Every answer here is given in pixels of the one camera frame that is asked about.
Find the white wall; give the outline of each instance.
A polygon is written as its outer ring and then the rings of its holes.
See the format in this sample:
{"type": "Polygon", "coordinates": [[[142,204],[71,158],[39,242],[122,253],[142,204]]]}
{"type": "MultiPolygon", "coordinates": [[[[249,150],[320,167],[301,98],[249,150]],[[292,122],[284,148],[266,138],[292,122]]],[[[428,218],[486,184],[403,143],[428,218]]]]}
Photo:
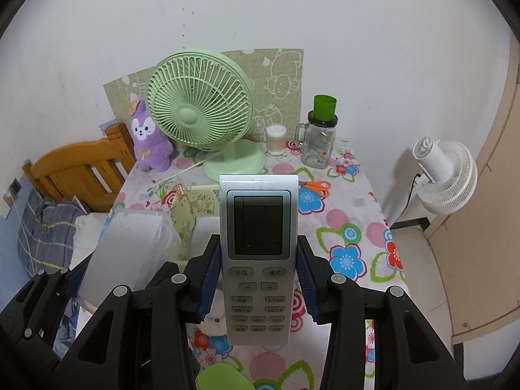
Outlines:
{"type": "Polygon", "coordinates": [[[404,205],[417,139],[478,154],[509,30],[490,0],[27,0],[0,40],[0,190],[23,160],[98,138],[112,117],[103,84],[183,46],[303,48],[302,119],[314,94],[337,97],[339,136],[389,215],[404,205]]]}
{"type": "Polygon", "coordinates": [[[476,380],[501,373],[520,342],[520,320],[464,342],[464,376],[476,380]]]}

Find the remote control screen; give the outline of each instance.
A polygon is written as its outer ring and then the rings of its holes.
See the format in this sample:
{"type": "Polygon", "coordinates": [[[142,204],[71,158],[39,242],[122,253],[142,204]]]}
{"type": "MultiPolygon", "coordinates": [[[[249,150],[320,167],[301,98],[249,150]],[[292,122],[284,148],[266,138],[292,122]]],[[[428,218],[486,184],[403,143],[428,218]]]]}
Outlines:
{"type": "Polygon", "coordinates": [[[282,255],[283,196],[235,196],[235,253],[282,255]]]}

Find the fan power cord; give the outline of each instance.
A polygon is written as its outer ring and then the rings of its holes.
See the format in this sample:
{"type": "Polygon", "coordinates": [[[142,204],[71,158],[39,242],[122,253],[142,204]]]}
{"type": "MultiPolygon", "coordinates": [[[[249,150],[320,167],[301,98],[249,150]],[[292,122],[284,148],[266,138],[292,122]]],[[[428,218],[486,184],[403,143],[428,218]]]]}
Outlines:
{"type": "Polygon", "coordinates": [[[408,193],[408,200],[406,201],[406,205],[405,207],[403,208],[403,210],[401,211],[401,214],[404,213],[406,211],[406,208],[408,208],[408,204],[410,204],[410,199],[412,198],[412,192],[413,192],[413,189],[415,188],[415,185],[417,184],[416,180],[420,177],[421,175],[419,173],[415,174],[415,176],[413,177],[413,182],[412,182],[412,186],[410,187],[410,192],[408,193]]]}
{"type": "Polygon", "coordinates": [[[199,165],[201,165],[204,161],[206,160],[210,160],[212,159],[213,157],[216,157],[217,155],[221,154],[223,152],[223,150],[221,151],[218,151],[218,152],[215,152],[214,154],[211,154],[210,156],[206,156],[205,159],[203,159],[202,161],[199,161],[199,162],[196,162],[195,164],[193,164],[192,166],[189,166],[188,168],[180,171],[180,172],[177,172],[175,173],[174,175],[171,175],[170,177],[168,177],[167,179],[163,179],[163,180],[159,180],[158,182],[154,183],[153,186],[149,189],[147,189],[147,192],[148,192],[148,196],[152,196],[154,193],[156,193],[159,188],[161,186],[163,186],[165,183],[169,182],[170,180],[172,179],[175,179],[177,176],[180,176],[181,174],[187,172],[188,170],[191,170],[192,168],[195,168],[195,167],[198,167],[199,165]]]}

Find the purple plush toy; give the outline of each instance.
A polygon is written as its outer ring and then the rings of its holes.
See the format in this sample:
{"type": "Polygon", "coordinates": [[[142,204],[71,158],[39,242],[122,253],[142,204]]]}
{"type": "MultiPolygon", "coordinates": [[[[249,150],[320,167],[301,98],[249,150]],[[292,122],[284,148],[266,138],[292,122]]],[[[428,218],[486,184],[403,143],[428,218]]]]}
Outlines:
{"type": "Polygon", "coordinates": [[[141,170],[168,170],[173,145],[153,122],[143,98],[139,99],[132,113],[132,135],[137,166],[141,170]]]}

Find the wooden bed frame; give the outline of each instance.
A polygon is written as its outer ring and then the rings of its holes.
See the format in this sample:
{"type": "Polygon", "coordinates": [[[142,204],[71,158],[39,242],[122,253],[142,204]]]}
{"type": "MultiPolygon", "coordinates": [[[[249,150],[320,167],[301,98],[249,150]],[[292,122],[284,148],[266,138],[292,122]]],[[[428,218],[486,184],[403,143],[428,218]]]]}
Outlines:
{"type": "Polygon", "coordinates": [[[54,149],[23,171],[34,187],[59,201],[75,195],[96,212],[107,213],[114,204],[125,179],[114,160],[130,173],[135,164],[134,143],[124,123],[111,124],[106,138],[78,142],[54,149]],[[95,168],[110,188],[108,192],[93,172],[95,168]]]}

